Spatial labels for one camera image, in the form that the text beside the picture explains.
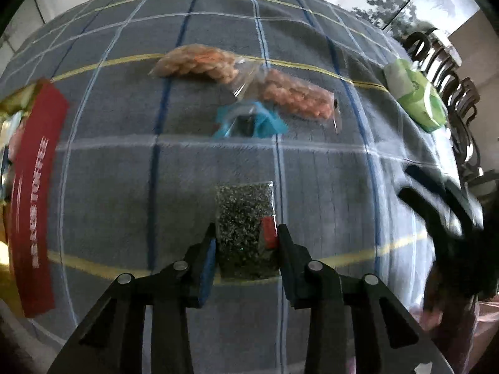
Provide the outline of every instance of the dark seed packet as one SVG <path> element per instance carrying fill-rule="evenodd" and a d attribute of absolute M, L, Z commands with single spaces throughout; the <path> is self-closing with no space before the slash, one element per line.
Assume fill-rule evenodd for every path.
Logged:
<path fill-rule="evenodd" d="M 261 234 L 264 217 L 275 218 L 274 183 L 216 187 L 216 250 L 224 278 L 260 279 L 278 275 L 274 249 Z"/>

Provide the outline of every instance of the yellow stripe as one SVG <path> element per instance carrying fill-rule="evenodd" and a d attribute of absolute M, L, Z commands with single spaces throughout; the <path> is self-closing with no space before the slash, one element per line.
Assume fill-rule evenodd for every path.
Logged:
<path fill-rule="evenodd" d="M 378 256 L 383 256 L 385 254 L 390 253 L 392 250 L 399 249 L 401 247 L 413 244 L 418 240 L 423 240 L 427 238 L 426 232 L 420 232 L 416 237 L 408 236 L 405 238 L 401 238 L 393 243 L 385 245 L 378 249 Z M 321 262 L 327 264 L 330 267 L 344 267 L 349 266 L 351 264 L 361 263 L 363 261 L 372 260 L 376 257 L 376 249 L 365 249 L 361 250 L 357 253 L 347 253 L 340 254 L 338 256 L 327 257 L 325 259 L 321 259 Z"/>
<path fill-rule="evenodd" d="M 256 56 L 244 56 L 244 57 L 246 57 L 248 59 L 258 60 L 260 62 L 264 61 L 264 59 L 256 57 Z M 347 83 L 353 84 L 354 86 L 363 87 L 365 89 L 373 88 L 373 89 L 379 89 L 381 91 L 388 92 L 386 87 L 383 86 L 382 84 L 354 81 L 354 80 L 351 80 L 347 77 L 343 77 L 343 76 L 340 76 L 339 74 L 330 72 L 330 71 L 323 69 L 321 67 L 317 67 L 317 66 L 313 66 L 313 65 L 306 65 L 304 63 L 286 62 L 284 60 L 279 60 L 279 59 L 268 59 L 267 61 L 273 65 L 276 65 L 276 66 L 291 67 L 291 68 L 295 68 L 295 69 L 310 70 L 313 72 L 327 74 L 328 76 L 334 77 L 336 79 L 344 80 Z"/>
<path fill-rule="evenodd" d="M 139 62 L 142 60 L 149 60 L 149 59 L 160 59 L 163 57 L 164 54 L 162 53 L 149 53 L 149 54 L 143 54 L 143 55 L 134 55 L 134 56 L 125 56 L 123 58 L 118 58 L 118 59 L 111 59 L 107 60 L 105 62 L 102 62 L 101 67 L 106 67 L 106 66 L 115 66 L 121 63 L 129 63 L 129 62 Z M 258 58 L 255 56 L 245 56 L 249 59 L 253 60 L 258 60 L 258 61 L 263 61 L 262 58 Z M 286 62 L 284 60 L 278 60 L 278 59 L 270 59 L 270 63 L 276 66 L 282 66 L 282 67 L 289 67 L 289 68 L 294 68 L 294 69 L 302 69 L 302 70 L 309 70 L 313 72 L 318 72 L 318 73 L 323 73 L 327 74 L 328 76 L 334 77 L 336 79 L 341 79 L 344 80 L 347 83 L 350 83 L 354 86 L 362 87 L 365 89 L 378 89 L 381 91 L 388 92 L 388 90 L 382 85 L 382 84 L 376 84 L 376 83 L 371 83 L 371 82 L 361 82 L 361 81 L 354 81 L 351 79 L 348 79 L 346 77 L 340 76 L 339 74 L 330 72 L 326 69 L 322 69 L 317 66 L 312 66 L 312 65 L 306 65 L 304 63 L 294 63 L 294 62 Z M 88 72 L 90 70 L 96 69 L 98 66 L 98 63 L 88 65 L 88 66 L 83 66 L 80 67 L 79 69 L 71 70 L 69 72 L 60 74 L 59 76 L 55 76 L 52 78 L 52 82 L 57 82 L 60 80 L 67 79 L 72 76 L 76 76 L 77 74 Z"/>
<path fill-rule="evenodd" d="M 426 232 L 420 232 L 416 237 L 410 236 L 410 237 L 401 238 L 393 243 L 381 247 L 378 250 L 378 256 L 383 256 L 395 249 L 408 246 L 410 244 L 413 244 L 419 240 L 423 240 L 426 238 L 427 238 Z M 59 253 L 54 252 L 52 250 L 48 250 L 47 255 L 48 259 L 51 262 L 57 264 L 61 263 L 61 258 L 59 256 Z M 375 249 L 365 249 L 361 250 L 360 252 L 345 253 L 345 254 L 340 254 L 338 256 L 327 257 L 321 259 L 321 261 L 330 267 L 337 268 L 337 267 L 349 266 L 351 264 L 361 263 L 363 261 L 372 260 L 375 257 L 376 257 Z M 79 257 L 71 255 L 64 255 L 64 265 L 66 267 L 83 271 L 87 274 L 91 274 L 93 276 L 101 277 L 111 281 L 123 273 L 131 273 L 136 278 L 145 277 L 150 275 L 151 273 L 149 270 L 134 270 L 122 267 L 106 266 L 104 264 L 94 263 L 93 261 L 81 259 Z M 265 280 L 224 280 L 220 277 L 219 274 L 216 274 L 214 284 L 215 285 L 235 285 L 235 284 L 254 285 L 254 284 L 264 284 L 268 282 L 274 282 L 277 279 L 278 279 L 277 277 L 272 277 Z"/>
<path fill-rule="evenodd" d="M 125 4 L 125 3 L 129 3 L 131 1 L 138 1 L 138 0 L 123 0 L 123 1 L 118 1 L 116 3 L 113 3 L 113 4 L 109 4 L 109 5 L 106 5 L 104 7 L 98 7 L 98 8 L 95 8 L 94 11 L 101 11 L 101 10 L 105 10 L 106 8 L 110 8 L 110 7 L 115 7 L 116 5 L 121 5 L 121 4 Z M 390 49 L 388 49 L 387 47 L 379 44 L 378 42 L 376 42 L 375 40 L 369 38 L 367 35 L 363 34 L 362 32 L 360 31 L 357 31 L 356 29 L 354 28 L 350 28 L 350 27 L 347 27 L 345 24 L 342 24 L 341 22 L 338 22 L 336 20 L 333 20 L 333 18 L 330 18 L 328 17 L 327 15 L 324 15 L 324 14 L 321 14 L 320 12 L 315 12 L 315 11 L 312 11 L 312 10 L 308 10 L 308 9 L 305 9 L 303 7 L 300 7 L 299 5 L 295 5 L 295 4 L 291 4 L 291 3 L 286 3 L 284 1 L 280 1 L 280 0 L 264 0 L 264 1 L 268 1 L 268 2 L 271 2 L 271 3 L 276 3 L 276 4 L 281 4 L 281 5 L 286 5 L 288 7 L 293 7 L 293 8 L 296 8 L 298 10 L 304 10 L 304 11 L 307 11 L 309 12 L 310 14 L 313 14 L 313 15 L 318 15 L 319 17 L 323 17 L 331 22 L 334 22 L 335 24 L 338 24 L 342 27 L 345 27 L 345 28 L 348 28 L 350 31 L 352 32 L 355 32 L 356 34 L 359 34 L 361 36 L 363 36 L 364 38 L 366 38 L 368 41 L 372 42 L 373 44 L 375 45 L 378 45 L 380 48 L 383 48 L 384 50 L 386 50 L 387 52 L 392 52 Z"/>
<path fill-rule="evenodd" d="M 124 58 L 106 60 L 105 62 L 102 62 L 101 67 L 114 66 L 121 63 L 139 62 L 141 60 L 148 60 L 148 59 L 160 59 L 163 56 L 164 54 L 162 53 L 146 53 L 144 55 L 126 56 Z M 98 63 L 94 63 L 92 65 L 80 67 L 79 69 L 71 70 L 70 72 L 66 72 L 60 74 L 59 76 L 53 77 L 51 81 L 58 82 L 60 80 L 67 79 L 69 77 L 76 76 L 77 74 L 85 73 L 88 72 L 89 70 L 94 70 L 97 68 L 98 65 L 99 65 Z"/>
<path fill-rule="evenodd" d="M 59 253 L 48 250 L 47 256 L 51 262 L 57 264 L 61 263 L 61 257 L 59 256 Z M 66 267 L 71 267 L 73 269 L 86 272 L 93 276 L 105 278 L 107 280 L 114 280 L 116 277 L 123 273 L 131 273 L 135 277 L 145 277 L 149 275 L 148 270 L 134 270 L 121 267 L 110 267 L 105 266 L 104 264 L 94 263 L 90 260 L 80 259 L 79 257 L 71 255 L 64 255 L 64 265 Z"/>

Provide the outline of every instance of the green tissue box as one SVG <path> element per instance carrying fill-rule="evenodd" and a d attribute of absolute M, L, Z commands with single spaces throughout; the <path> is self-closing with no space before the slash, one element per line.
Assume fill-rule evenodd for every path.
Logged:
<path fill-rule="evenodd" d="M 446 113 L 437 90 L 421 72 L 411 69 L 411 63 L 396 59 L 383 71 L 390 93 L 424 131 L 433 132 L 446 124 Z"/>

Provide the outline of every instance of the table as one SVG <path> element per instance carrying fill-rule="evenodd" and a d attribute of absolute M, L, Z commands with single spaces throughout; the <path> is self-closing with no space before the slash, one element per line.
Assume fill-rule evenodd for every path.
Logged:
<path fill-rule="evenodd" d="M 333 91 L 343 130 L 283 114 L 286 135 L 214 141 L 230 92 L 148 76 L 190 43 Z M 457 169 L 445 133 L 424 133 L 387 91 L 382 68 L 398 57 L 408 58 L 396 41 L 321 0 L 92 0 L 46 24 L 0 79 L 5 97 L 51 78 L 70 102 L 49 201 L 56 309 L 24 326 L 60 349 L 117 274 L 159 271 L 201 240 L 215 185 L 264 180 L 278 222 L 312 257 L 342 274 L 374 272 L 407 307 L 419 304 L 433 248 L 396 197 L 403 168 Z M 195 372 L 303 368 L 308 312 L 290 309 L 279 279 L 219 282 L 188 319 Z"/>

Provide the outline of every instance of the chair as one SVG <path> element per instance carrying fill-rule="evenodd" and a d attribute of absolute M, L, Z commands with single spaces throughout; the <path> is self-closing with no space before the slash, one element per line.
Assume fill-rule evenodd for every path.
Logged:
<path fill-rule="evenodd" d="M 450 106 L 465 119 L 468 115 L 468 111 L 473 109 L 473 114 L 466 119 L 466 126 L 470 125 L 470 122 L 477 117 L 477 103 L 480 101 L 480 94 L 478 93 L 475 83 L 471 81 L 469 77 L 461 81 L 461 86 L 459 88 L 459 93 L 456 95 L 458 99 L 453 99 Z"/>
<path fill-rule="evenodd" d="M 468 188 L 476 196 L 486 214 L 491 206 L 499 187 L 499 172 L 488 170 L 478 177 L 468 181 Z"/>
<path fill-rule="evenodd" d="M 428 56 L 431 46 L 430 38 L 419 31 L 410 34 L 402 45 L 414 62 L 423 61 Z"/>
<path fill-rule="evenodd" d="M 412 60 L 419 62 L 418 69 L 442 98 L 461 182 L 476 178 L 481 173 L 481 156 L 469 126 L 477 116 L 480 94 L 470 78 L 459 79 L 455 71 L 462 63 L 459 53 L 437 28 L 412 33 L 403 47 Z"/>

